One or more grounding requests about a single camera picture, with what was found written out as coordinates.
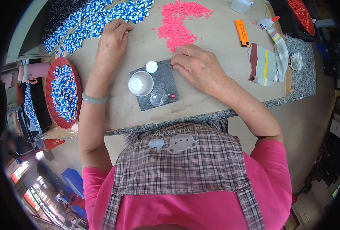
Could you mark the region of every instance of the crumpled tissue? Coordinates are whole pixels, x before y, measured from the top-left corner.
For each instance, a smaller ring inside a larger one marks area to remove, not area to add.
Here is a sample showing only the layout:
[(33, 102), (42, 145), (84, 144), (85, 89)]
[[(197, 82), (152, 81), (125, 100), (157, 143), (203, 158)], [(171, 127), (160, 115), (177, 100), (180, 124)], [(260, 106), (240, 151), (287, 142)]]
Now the crumpled tissue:
[(300, 71), (303, 67), (303, 57), (300, 53), (294, 53), (290, 57), (290, 68)]

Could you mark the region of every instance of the beige tabletop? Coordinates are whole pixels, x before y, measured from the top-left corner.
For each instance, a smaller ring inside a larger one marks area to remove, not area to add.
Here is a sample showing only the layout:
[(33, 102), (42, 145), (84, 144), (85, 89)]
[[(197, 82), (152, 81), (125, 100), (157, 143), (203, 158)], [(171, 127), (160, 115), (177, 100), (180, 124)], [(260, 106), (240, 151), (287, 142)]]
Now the beige tabletop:
[[(156, 0), (149, 9), (150, 16), (134, 25), (130, 32), (127, 52), (112, 79), (108, 89), (106, 103), (106, 130), (139, 126), (163, 122), (182, 117), (213, 113), (229, 109), (218, 100), (201, 93), (190, 85), (177, 71), (173, 70), (175, 83), (179, 92), (179, 101), (158, 108), (141, 112), (135, 95), (128, 89), (129, 73), (143, 67), (149, 61), (171, 59), (174, 53), (166, 45), (166, 39), (159, 38), (157, 28), (161, 26), (161, 6), (169, 0)], [(235, 26), (235, 20), (243, 20), (249, 42), (274, 52), (274, 43), (269, 34), (260, 30), (256, 23), (263, 18), (270, 18), (271, 13), (263, 0), (255, 0), (253, 6), (244, 14), (234, 12), (232, 1), (199, 0), (197, 3), (213, 11), (212, 16), (184, 20), (184, 25), (192, 31), (198, 40), (195, 45), (216, 54), (226, 74), (233, 78), (249, 93), (261, 102), (284, 97), (286, 83), (276, 82), (270, 87), (260, 86), (249, 81), (251, 65), (247, 50), (242, 48)], [(76, 67), (81, 78), (83, 90), (94, 65), (98, 47), (98, 38), (85, 39), (82, 48), (67, 59)], [(75, 134), (57, 132), (55, 128), (46, 133), (48, 139), (75, 137)]]

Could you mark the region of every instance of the red scalloped tray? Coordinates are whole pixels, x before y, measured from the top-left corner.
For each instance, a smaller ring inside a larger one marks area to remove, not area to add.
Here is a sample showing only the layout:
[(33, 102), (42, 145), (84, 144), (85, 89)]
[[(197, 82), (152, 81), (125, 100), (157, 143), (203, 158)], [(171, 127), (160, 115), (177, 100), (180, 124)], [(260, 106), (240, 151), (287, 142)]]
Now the red scalloped tray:
[[(58, 116), (58, 112), (55, 111), (55, 107), (53, 104), (53, 98), (51, 96), (52, 89), (51, 89), (51, 81), (54, 80), (54, 70), (56, 70), (57, 66), (62, 65), (68, 65), (72, 68), (73, 74), (74, 74), (74, 81), (76, 82), (76, 93), (77, 93), (77, 116), (76, 119), (73, 122), (67, 123), (67, 121), (63, 117)], [(81, 110), (81, 104), (82, 104), (82, 86), (81, 86), (81, 80), (78, 76), (78, 72), (76, 68), (65, 58), (59, 57), (55, 59), (55, 61), (51, 64), (48, 75), (46, 77), (46, 83), (45, 83), (45, 98), (46, 98), (46, 104), (48, 105), (48, 110), (50, 113), (50, 116), (53, 118), (53, 121), (61, 128), (63, 129), (70, 129), (74, 123), (79, 118), (79, 112)]]
[[(292, 12), (294, 13), (294, 18), (298, 24), (299, 29), (314, 36), (315, 34), (314, 25), (313, 22), (311, 21), (310, 13), (306, 8), (305, 4), (302, 2), (302, 0), (287, 0), (287, 3), (289, 4), (290, 8), (292, 9)], [(300, 11), (304, 13), (303, 15), (305, 17), (304, 19), (302, 19), (302, 16), (298, 15), (300, 14)]]

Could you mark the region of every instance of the pink bottle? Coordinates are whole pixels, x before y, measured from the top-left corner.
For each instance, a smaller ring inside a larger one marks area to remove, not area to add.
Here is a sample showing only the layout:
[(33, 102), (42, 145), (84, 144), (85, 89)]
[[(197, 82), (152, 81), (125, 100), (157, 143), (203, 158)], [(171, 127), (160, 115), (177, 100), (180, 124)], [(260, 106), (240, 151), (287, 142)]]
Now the pink bottle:
[(49, 68), (50, 63), (48, 62), (20, 66), (18, 70), (18, 80), (35, 84), (37, 83), (36, 78), (48, 75)]

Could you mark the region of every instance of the pink bead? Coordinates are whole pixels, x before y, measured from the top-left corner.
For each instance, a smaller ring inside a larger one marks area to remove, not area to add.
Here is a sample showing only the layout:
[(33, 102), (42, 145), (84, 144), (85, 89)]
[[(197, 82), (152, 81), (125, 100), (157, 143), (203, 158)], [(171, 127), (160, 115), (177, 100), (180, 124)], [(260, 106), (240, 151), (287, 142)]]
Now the pink bead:
[(208, 18), (212, 15), (212, 11), (197, 2), (177, 0), (175, 4), (168, 3), (162, 6), (163, 19), (161, 20), (162, 26), (158, 28), (158, 35), (159, 38), (167, 38), (166, 45), (170, 52), (175, 53), (178, 47), (195, 42), (197, 37), (184, 26), (183, 20), (190, 16), (199, 18), (203, 14)]

